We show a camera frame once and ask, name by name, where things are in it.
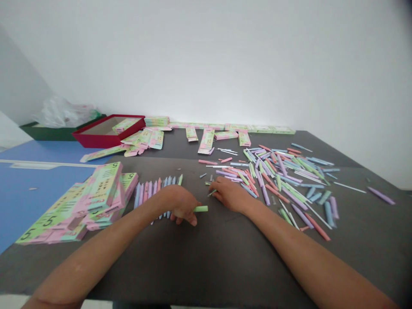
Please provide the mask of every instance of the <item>green box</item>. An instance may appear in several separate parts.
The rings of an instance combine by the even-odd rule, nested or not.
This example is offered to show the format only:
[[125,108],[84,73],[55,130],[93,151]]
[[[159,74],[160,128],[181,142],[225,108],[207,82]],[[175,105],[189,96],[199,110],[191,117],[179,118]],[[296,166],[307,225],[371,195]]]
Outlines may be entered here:
[[89,124],[92,124],[93,122],[100,120],[102,118],[106,117],[105,114],[101,115],[100,117],[97,117],[93,120],[90,120],[89,122],[86,122],[85,124],[82,124],[81,126],[78,126],[76,128],[47,128],[47,127],[35,127],[35,125],[39,124],[38,122],[31,122],[29,124],[24,124],[20,126],[20,129],[22,129],[24,132],[26,132],[28,135],[30,135],[34,140],[53,140],[53,141],[74,141],[76,142],[77,140],[73,137],[72,133],[76,132],[78,129],[81,129]]

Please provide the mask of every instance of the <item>pink and green box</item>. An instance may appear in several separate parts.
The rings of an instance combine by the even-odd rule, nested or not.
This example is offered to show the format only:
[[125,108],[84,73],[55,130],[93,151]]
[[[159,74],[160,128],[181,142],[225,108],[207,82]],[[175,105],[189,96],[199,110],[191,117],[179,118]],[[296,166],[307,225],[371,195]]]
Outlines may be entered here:
[[87,185],[80,200],[74,206],[76,217],[82,217],[96,210],[112,205],[123,166],[120,162],[97,167],[86,181]]

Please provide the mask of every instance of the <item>gray mat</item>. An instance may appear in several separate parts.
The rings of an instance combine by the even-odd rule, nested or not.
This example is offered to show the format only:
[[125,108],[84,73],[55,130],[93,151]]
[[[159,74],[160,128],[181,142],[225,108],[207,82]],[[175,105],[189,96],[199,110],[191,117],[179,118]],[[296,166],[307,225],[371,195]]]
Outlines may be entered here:
[[[196,227],[176,226],[164,219],[147,227],[89,298],[185,306],[316,308],[261,232],[247,218],[206,197],[204,181],[212,168],[186,159],[116,156],[110,162],[118,160],[124,172],[138,172],[141,182],[183,173],[182,185],[209,211],[197,214]],[[199,179],[205,172],[208,175]],[[333,231],[321,225],[332,241],[325,242],[314,230],[305,233],[406,307],[412,283],[410,197],[366,169],[342,168],[336,176],[359,189],[366,187],[365,177],[369,177],[373,187],[397,204],[390,206],[370,193],[332,185],[341,219]],[[275,211],[280,206],[276,202],[270,206]],[[314,208],[324,217],[320,206]],[[297,223],[303,226],[300,219]],[[96,233],[89,232],[85,239]],[[31,294],[82,243],[12,245],[0,257],[0,291]]]

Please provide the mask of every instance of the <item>pink pencil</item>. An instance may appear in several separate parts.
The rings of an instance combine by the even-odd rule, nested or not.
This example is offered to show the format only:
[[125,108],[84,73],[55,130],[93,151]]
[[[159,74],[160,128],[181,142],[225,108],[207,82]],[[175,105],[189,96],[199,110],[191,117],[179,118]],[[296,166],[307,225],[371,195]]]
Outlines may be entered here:
[[158,180],[158,190],[157,190],[157,192],[159,192],[161,188],[162,188],[162,179],[159,177],[159,180]]
[[149,191],[149,184],[145,183],[145,194],[143,195],[143,202],[147,201],[147,193]]

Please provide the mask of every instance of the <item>blue table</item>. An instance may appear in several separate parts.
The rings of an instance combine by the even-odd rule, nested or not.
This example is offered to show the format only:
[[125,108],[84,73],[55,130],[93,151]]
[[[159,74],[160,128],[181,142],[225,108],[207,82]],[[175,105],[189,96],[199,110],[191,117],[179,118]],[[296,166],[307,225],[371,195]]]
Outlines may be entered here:
[[[0,153],[0,159],[81,164],[83,155],[99,150],[84,148],[78,142],[30,141]],[[97,159],[90,164],[105,164],[109,159]],[[9,165],[0,163],[0,254],[75,182],[84,182],[94,171],[90,167],[31,170]]]

